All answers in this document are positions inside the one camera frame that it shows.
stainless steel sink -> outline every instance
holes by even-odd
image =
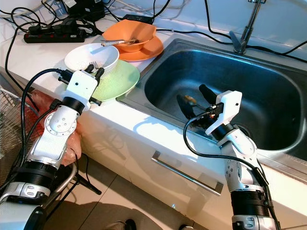
[[[192,96],[208,107],[201,84],[216,94],[242,92],[233,123],[255,141],[263,163],[307,182],[306,71],[175,39],[118,100],[183,127],[187,119],[176,96]]]

floor tile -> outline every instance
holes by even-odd
[[[178,230],[193,221],[153,196],[117,176],[102,196],[81,230],[103,230],[108,224],[135,220],[138,230]]]
[[[79,160],[79,174],[86,178],[85,167],[86,158],[84,156]],[[115,179],[116,174],[101,164],[89,159],[88,176],[91,183],[102,191],[101,195],[95,194],[88,188],[77,185],[71,194],[65,199],[61,206],[53,213],[47,221],[44,230],[77,230],[83,224],[87,216],[93,210],[103,193]],[[61,197],[71,188],[70,184]],[[48,210],[51,210],[58,201],[55,201]]]

orange plate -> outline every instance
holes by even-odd
[[[158,56],[162,53],[163,49],[161,40],[154,36],[138,52],[129,53],[119,49],[119,59],[123,61],[143,61]]]

